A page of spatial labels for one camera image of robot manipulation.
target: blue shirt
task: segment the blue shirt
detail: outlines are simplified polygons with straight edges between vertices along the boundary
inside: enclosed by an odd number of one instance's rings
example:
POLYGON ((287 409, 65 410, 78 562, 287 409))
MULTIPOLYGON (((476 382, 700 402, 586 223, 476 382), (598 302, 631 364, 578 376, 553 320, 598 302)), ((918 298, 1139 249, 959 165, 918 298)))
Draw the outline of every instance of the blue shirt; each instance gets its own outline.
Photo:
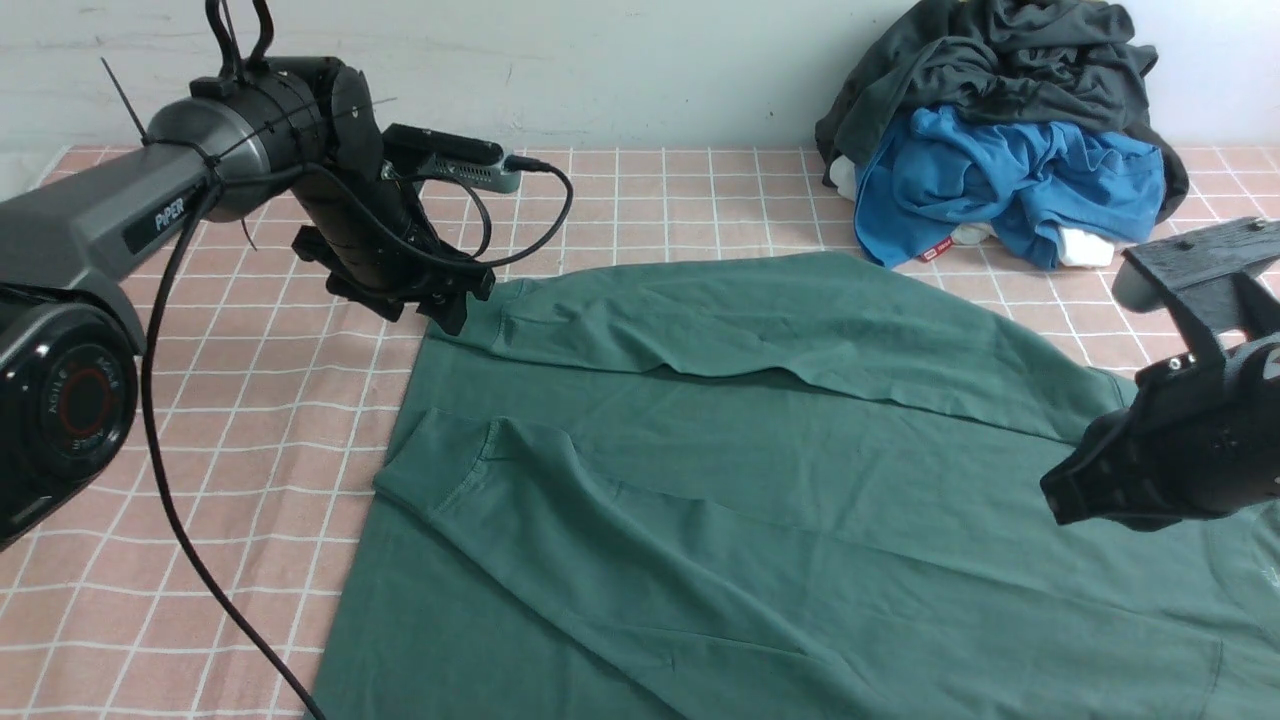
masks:
POLYGON ((1073 123, 969 124, 955 108, 893 120, 858 174, 854 229, 867 255, 895 266, 961 223, 991 223, 1009 250, 1057 266, 1057 228, 1146 242, 1165 196, 1160 150, 1073 123))

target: white cloth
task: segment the white cloth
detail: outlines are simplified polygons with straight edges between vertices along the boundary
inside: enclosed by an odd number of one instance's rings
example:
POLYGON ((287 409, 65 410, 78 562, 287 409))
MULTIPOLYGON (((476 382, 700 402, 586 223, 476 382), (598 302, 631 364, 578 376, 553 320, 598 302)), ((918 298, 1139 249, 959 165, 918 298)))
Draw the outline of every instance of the white cloth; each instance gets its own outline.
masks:
POLYGON ((1092 232, 1057 228, 1057 261, 1069 268, 1107 268, 1116 256, 1116 246, 1092 232))
POLYGON ((841 155, 831 161, 827 174, 831 182, 836 183, 836 192, 846 200, 858 199, 858 169, 854 161, 841 155))
POLYGON ((951 231, 951 242, 956 245, 978 245, 988 237, 995 237, 996 231, 987 223, 965 223, 951 231))

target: white wall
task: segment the white wall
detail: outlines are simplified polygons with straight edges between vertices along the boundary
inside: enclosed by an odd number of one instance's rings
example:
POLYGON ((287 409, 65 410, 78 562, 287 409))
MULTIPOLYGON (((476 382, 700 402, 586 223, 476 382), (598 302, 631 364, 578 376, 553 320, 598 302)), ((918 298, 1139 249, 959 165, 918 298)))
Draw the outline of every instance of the white wall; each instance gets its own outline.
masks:
MULTIPOLYGON (((913 0, 273 0, 276 53, 369 74, 387 122, 512 145, 809 143, 913 0)), ((201 0, 0 4, 0 150, 128 142, 97 58, 148 117, 216 68, 201 0)), ((248 0, 232 0, 252 45, 248 0)), ((1274 0, 1130 0, 1172 141, 1280 143, 1274 0)))

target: piper logo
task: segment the piper logo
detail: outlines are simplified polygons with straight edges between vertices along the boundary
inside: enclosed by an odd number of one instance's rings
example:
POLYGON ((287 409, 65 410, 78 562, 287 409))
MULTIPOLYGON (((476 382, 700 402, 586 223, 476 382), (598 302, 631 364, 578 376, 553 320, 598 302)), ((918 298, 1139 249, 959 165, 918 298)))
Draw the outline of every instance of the piper logo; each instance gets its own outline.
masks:
POLYGON ((161 232, 172 225, 173 222, 180 218, 184 211, 186 204, 182 197, 170 202, 168 208, 156 213, 156 232, 161 232))

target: pile of clothes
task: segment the pile of clothes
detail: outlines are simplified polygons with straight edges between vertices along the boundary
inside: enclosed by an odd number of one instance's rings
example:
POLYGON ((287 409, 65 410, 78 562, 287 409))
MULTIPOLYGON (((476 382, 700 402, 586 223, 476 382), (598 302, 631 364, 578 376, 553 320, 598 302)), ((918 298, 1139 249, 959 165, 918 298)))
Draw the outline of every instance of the pile of clothes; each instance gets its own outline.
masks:
POLYGON ((1133 36, 1101 1, 920 0, 815 128, 868 258, 996 236, 1043 269, 1105 266, 1144 242, 1189 182, 1151 129, 1157 56, 1133 36))

